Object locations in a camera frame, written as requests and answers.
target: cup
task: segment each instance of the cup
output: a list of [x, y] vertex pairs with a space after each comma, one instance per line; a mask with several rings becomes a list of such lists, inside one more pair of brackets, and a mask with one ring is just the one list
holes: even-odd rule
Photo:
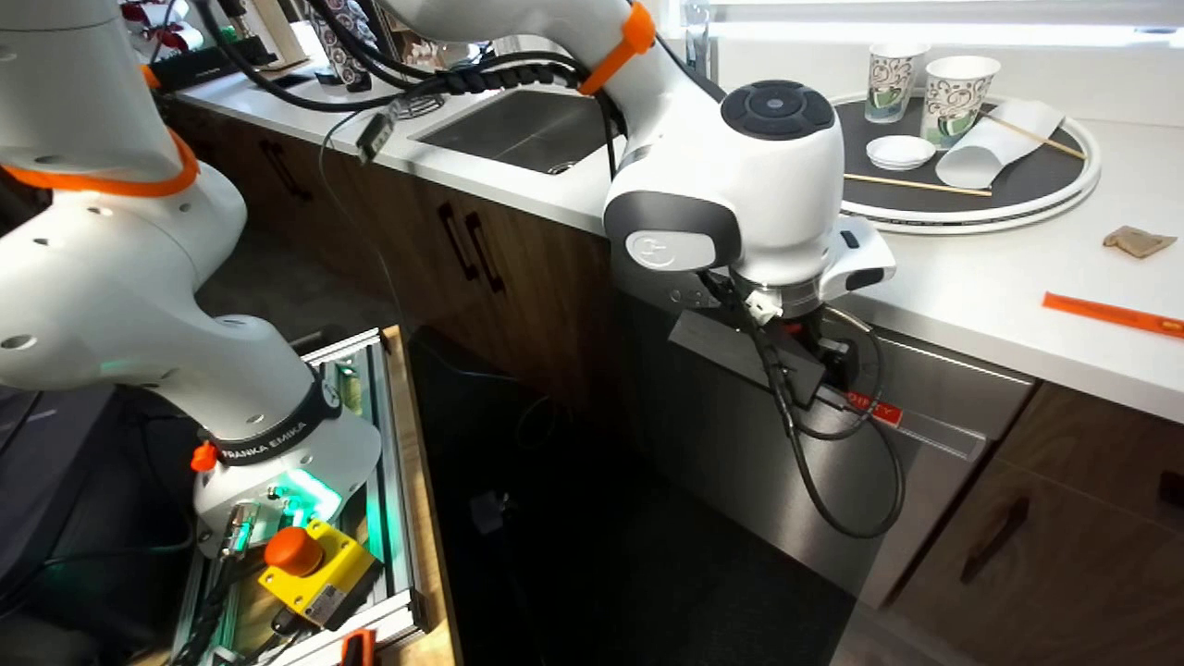
[[913, 70], [925, 58], [925, 45], [875, 45], [866, 58], [866, 104], [862, 119], [891, 126], [913, 99]]
[[920, 137], [941, 153], [957, 146], [974, 131], [997, 76], [998, 62], [983, 57], [931, 58], [925, 68]]

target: floor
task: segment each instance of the floor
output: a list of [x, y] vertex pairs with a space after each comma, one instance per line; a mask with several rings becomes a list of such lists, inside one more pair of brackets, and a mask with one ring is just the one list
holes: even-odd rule
[[[289, 340], [397, 324], [255, 235], [201, 305]], [[950, 663], [432, 335], [411, 336], [411, 370], [469, 666]]]

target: dishwasher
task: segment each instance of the dishwasher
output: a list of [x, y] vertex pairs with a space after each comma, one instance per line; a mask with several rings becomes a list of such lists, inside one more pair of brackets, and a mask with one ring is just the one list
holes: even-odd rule
[[[883, 607], [936, 522], [1023, 411], [1034, 380], [908, 336], [882, 336], [882, 405], [899, 426], [908, 500], [877, 542], [835, 534], [812, 505], [781, 411], [743, 335], [695, 314], [714, 301], [695, 279], [613, 268], [613, 364], [621, 430], [661, 479], [741, 522], [787, 558]], [[866, 426], [847, 442], [802, 442], [826, 506], [875, 525], [891, 506], [897, 473]]]

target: kitchen sink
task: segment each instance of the kitchen sink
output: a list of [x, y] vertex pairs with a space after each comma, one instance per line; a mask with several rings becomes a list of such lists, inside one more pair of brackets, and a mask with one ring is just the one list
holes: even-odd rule
[[517, 89], [419, 142], [542, 174], [564, 174], [593, 157], [608, 132], [596, 99]]

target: white countertop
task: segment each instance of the white countertop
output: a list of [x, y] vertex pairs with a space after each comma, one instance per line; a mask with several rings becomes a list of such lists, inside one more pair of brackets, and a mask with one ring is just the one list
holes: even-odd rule
[[[343, 119], [289, 108], [244, 78], [185, 89], [183, 99], [310, 146], [323, 146], [329, 126]], [[487, 99], [496, 94], [448, 99], [438, 116], [400, 123], [378, 164], [601, 235], [608, 194], [604, 147], [551, 177], [415, 142]], [[1104, 182], [1082, 208], [1007, 235], [891, 235], [887, 243], [899, 269], [855, 306], [883, 330], [1184, 426], [1184, 340], [1041, 306], [1044, 293], [1065, 293], [1184, 319], [1184, 242], [1153, 259], [1104, 248], [1104, 236], [1116, 227], [1184, 236], [1184, 131], [1078, 123], [1104, 147]], [[363, 119], [348, 123], [332, 137], [332, 147], [350, 146], [358, 131]]]

